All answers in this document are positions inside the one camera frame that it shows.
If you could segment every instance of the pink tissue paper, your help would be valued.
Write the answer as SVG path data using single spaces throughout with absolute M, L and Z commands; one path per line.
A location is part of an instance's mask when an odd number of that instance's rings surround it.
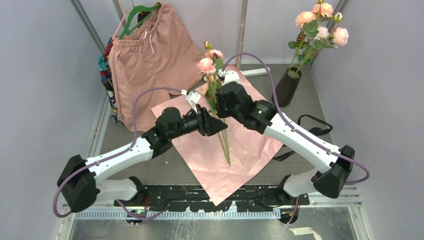
M 234 66 L 229 65 L 226 70 L 238 73 L 240 84 L 254 101 L 265 99 Z M 181 114 L 185 114 L 190 110 L 185 98 L 185 95 L 176 97 L 151 110 L 156 117 L 168 107 L 175 107 Z M 198 104 L 210 109 L 204 97 Z M 172 140 L 172 144 L 215 205 L 220 204 L 259 173 L 283 146 L 281 142 L 271 137 L 248 130 L 231 117 L 225 121 L 228 124 L 226 132 L 231 166 L 224 156 L 218 134 L 207 137 L 196 131 Z

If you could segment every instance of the pink hanger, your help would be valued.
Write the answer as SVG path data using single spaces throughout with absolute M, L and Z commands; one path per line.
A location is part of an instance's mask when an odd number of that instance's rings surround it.
M 118 28 L 116 29 L 116 31 L 115 31 L 115 33 L 113 34 L 113 36 L 112 36 L 112 41 L 114 40 L 114 38 L 115 38 L 115 36 L 117 35 L 117 33 L 118 33 L 118 31 L 119 31 L 119 28 L 121 28 L 121 26 L 122 26 L 122 23 L 124 22 L 124 20 L 125 20 L 125 16 L 127 15 L 127 14 L 129 14 L 130 12 L 125 8 L 125 5 L 124 5 L 124 3 L 122 2 L 122 0 L 119 0 L 120 1 L 120 4 L 121 4 L 121 6 L 122 6 L 122 8 L 123 8 L 123 17 L 122 17 L 122 20 L 120 21 L 120 23 L 119 23 L 119 25 L 118 25 Z

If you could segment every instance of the pink shorts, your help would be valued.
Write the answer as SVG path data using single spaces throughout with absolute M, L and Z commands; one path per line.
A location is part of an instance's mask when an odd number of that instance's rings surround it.
M 133 35 L 115 37 L 109 54 L 118 120 L 134 131 L 132 109 L 136 97 L 153 87 L 188 90 L 202 75 L 196 64 L 203 58 L 174 7 L 161 2 Z M 155 125 L 151 108 L 170 100 L 166 90 L 146 93 L 136 105 L 138 131 Z

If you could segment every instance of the gray metal base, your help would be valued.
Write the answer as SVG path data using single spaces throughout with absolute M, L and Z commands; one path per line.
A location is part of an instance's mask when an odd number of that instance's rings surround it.
M 292 231 L 297 234 L 300 232 L 310 234 L 295 235 Z M 140 226 L 130 226 L 124 220 L 75 220 L 69 239 L 356 240 L 358 238 L 347 207 L 324 207 L 302 208 L 298 220 L 290 227 L 277 219 L 157 220 Z

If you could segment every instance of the white wall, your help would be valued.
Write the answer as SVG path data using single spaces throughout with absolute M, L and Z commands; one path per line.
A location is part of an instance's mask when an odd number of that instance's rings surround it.
M 347 45 L 312 65 L 333 141 L 371 172 L 357 185 L 371 239 L 423 239 L 423 10 L 423 1 L 351 0 Z M 355 167 L 351 179 L 363 175 Z
M 115 33 L 119 19 L 112 0 L 80 0 L 104 43 Z M 131 0 L 123 0 L 128 11 Z M 155 0 L 134 0 L 135 5 L 153 6 Z M 177 10 L 191 38 L 203 50 L 210 41 L 224 56 L 237 53 L 242 0 L 168 0 Z M 338 0 L 326 0 L 336 7 Z M 296 39 L 295 19 L 310 11 L 315 0 L 250 0 L 247 6 L 243 51 L 258 55 L 266 63 L 289 63 L 293 50 L 288 42 Z M 243 63 L 258 63 L 249 56 Z
M 56 181 L 87 154 L 105 94 L 100 52 L 68 0 L 0 9 L 0 239 L 54 239 Z

